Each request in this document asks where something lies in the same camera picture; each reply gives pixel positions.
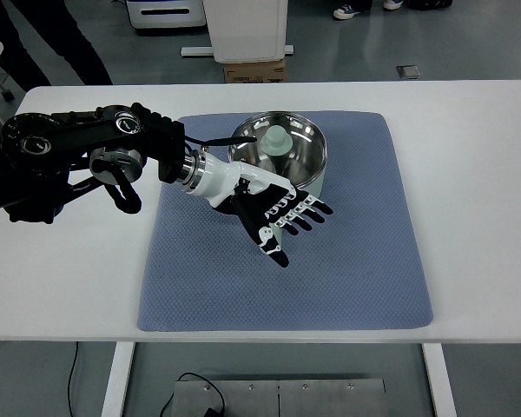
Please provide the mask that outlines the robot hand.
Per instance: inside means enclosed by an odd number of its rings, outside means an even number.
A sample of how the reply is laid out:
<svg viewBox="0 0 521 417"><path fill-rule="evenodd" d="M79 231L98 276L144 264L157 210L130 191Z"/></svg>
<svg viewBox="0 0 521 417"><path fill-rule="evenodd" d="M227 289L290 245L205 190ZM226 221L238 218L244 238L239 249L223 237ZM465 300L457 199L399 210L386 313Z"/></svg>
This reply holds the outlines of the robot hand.
<svg viewBox="0 0 521 417"><path fill-rule="evenodd" d="M221 213L237 215L260 251L283 268L289 260L273 227L297 235L333 213L318 197L283 176L245 162L222 162L204 152L201 158L206 163L204 174L191 194L207 199Z"/></svg>

